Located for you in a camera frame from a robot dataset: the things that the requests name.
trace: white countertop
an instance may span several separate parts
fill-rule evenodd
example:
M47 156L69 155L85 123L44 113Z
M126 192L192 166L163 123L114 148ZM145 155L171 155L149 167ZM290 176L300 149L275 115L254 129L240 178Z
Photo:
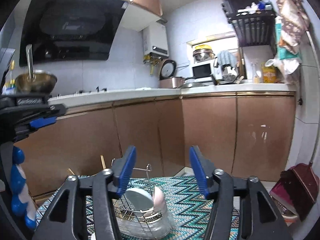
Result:
M295 85L287 84L232 84L220 86L205 86L190 89L124 89L101 92L91 92L78 95L67 95L49 99L49 105L64 104L67 108L73 106L83 106L118 100L151 98L162 96L203 94L213 92L240 92L240 91L296 91Z

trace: dustpan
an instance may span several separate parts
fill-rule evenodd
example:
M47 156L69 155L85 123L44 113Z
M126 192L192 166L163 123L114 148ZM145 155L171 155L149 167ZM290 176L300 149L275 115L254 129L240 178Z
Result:
M319 61L316 49L311 38L310 32L307 35L319 68ZM293 213L297 213L301 221L305 220L311 208L317 201L319 193L319 177L312 170L312 164L316 155L317 146L320 138L318 128L316 145L309 164L299 163L287 171L281 173L281 179L271 190L270 194L275 195L279 202L282 202Z

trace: water heater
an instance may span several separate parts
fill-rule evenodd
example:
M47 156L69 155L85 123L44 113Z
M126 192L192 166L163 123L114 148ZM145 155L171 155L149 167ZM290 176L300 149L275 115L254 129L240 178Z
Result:
M164 25L154 22L143 29L143 50L144 55L150 54L150 56L162 59L169 57L167 33Z

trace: range hood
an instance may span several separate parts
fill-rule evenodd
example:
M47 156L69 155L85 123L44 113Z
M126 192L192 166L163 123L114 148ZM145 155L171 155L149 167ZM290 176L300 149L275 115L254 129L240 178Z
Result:
M32 44L34 63L107 60L127 5L123 0L31 0L19 65L27 65L27 44Z

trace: white plate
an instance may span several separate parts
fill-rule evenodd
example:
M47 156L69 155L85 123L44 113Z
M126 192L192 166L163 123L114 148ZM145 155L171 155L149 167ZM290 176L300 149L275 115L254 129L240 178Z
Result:
M146 211L150 208L153 208L152 196L141 188L129 188L124 193L127 199L134 206L136 211ZM140 212L136 212L137 216L142 216Z

